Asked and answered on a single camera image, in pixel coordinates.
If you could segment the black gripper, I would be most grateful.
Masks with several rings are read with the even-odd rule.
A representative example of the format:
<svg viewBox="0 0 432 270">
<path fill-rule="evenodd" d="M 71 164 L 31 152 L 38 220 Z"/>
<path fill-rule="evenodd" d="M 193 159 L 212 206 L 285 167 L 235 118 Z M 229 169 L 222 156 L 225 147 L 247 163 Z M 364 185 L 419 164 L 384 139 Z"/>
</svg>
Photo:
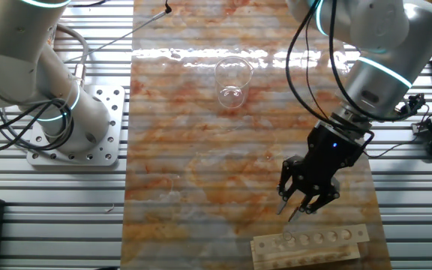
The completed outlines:
<svg viewBox="0 0 432 270">
<path fill-rule="evenodd" d="M 333 176 L 339 169 L 351 167 L 362 153 L 362 144 L 321 123 L 309 133 L 307 145 L 308 151 L 303 158 L 295 155 L 282 163 L 277 185 L 280 196 L 277 214 L 281 214 L 296 191 L 304 194 L 289 216 L 289 222 L 298 220 L 303 214 L 316 214 L 323 206 L 339 199 L 340 183 Z"/>
</svg>

